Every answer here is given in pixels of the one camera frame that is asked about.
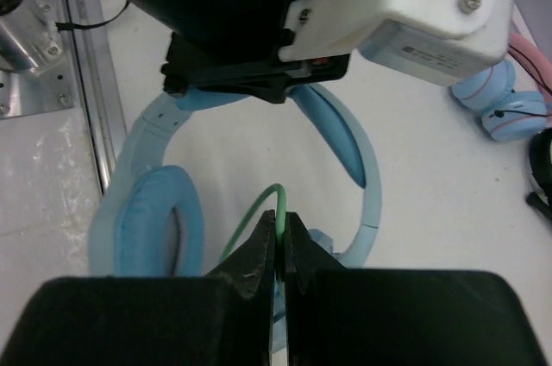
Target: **pink and blue headphones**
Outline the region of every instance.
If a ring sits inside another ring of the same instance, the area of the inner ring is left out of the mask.
[[[161,277],[201,275],[204,218],[198,192],[181,167],[163,166],[166,146],[195,111],[237,102],[246,96],[190,90],[183,98],[158,96],[135,121],[117,159],[110,188],[89,230],[93,275]],[[362,267],[373,246],[381,213],[380,173],[359,122],[321,85],[301,85],[291,98],[317,127],[354,182],[364,188],[361,224],[349,248],[333,252],[318,230],[311,236],[345,267]],[[176,216],[178,235],[172,234]],[[276,295],[273,350],[285,345],[285,310]]]
[[[549,126],[552,106],[552,65],[522,35],[510,35],[510,56],[535,80],[539,91],[516,92],[516,72],[509,60],[453,85],[453,95],[474,111],[497,141],[533,136]]]
[[[479,115],[499,142],[531,137],[547,126],[548,108],[538,91],[516,92],[516,72],[509,60],[452,87],[453,95]]]

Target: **headphone ear cushion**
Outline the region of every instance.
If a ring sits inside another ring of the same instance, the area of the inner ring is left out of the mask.
[[[503,116],[497,116],[496,110],[504,111]],[[540,92],[522,91],[512,93],[510,97],[491,106],[482,114],[481,122],[494,140],[507,142],[531,137],[546,129],[546,117],[531,115],[546,116],[547,112],[544,96]]]
[[[204,218],[198,192],[183,168],[165,166],[136,182],[127,204],[117,216],[115,275],[158,277],[172,274],[167,272],[166,262],[172,259],[168,255],[167,223],[173,212],[179,220],[180,242],[185,239],[184,255],[177,272],[179,275],[200,274]]]
[[[473,77],[452,86],[453,95],[472,111],[482,111],[513,90],[516,70],[503,60]]]

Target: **screw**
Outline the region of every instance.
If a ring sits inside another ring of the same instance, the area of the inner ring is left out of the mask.
[[[481,0],[460,0],[460,10],[469,15],[481,7]]]
[[[305,25],[309,21],[310,17],[311,17],[311,10],[303,9],[299,14],[299,22],[301,22],[301,25]]]
[[[58,101],[62,105],[67,105],[67,103],[69,103],[69,98],[65,94],[60,94],[58,96]]]

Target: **metal plate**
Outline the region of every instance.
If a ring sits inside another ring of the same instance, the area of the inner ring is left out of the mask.
[[[100,0],[66,1],[66,16],[70,16],[74,22],[92,24],[104,20]],[[78,54],[79,84],[82,84],[79,89],[82,91],[82,100],[85,100],[83,106],[90,126],[101,185],[105,190],[127,136],[110,43],[106,28],[75,30],[72,36],[74,55]]]
[[[65,19],[63,0],[36,0],[57,46],[51,64],[25,73],[0,72],[0,120],[66,110],[74,106],[77,79],[71,45],[57,32],[55,22]]]

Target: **white table surface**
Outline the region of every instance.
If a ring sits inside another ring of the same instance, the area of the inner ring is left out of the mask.
[[[102,0],[106,18],[123,0]],[[161,91],[166,27],[135,6],[109,25],[128,127]],[[519,90],[531,87],[520,78]],[[453,268],[502,275],[552,359],[552,230],[524,203],[526,142],[490,141],[446,89],[358,55],[327,84],[358,117],[379,160],[383,216],[367,266]],[[174,137],[167,164],[195,180],[206,221],[204,271],[254,198],[273,182],[309,227],[347,247],[361,190],[293,103],[250,99],[197,114]],[[284,364],[283,355],[276,363]]]

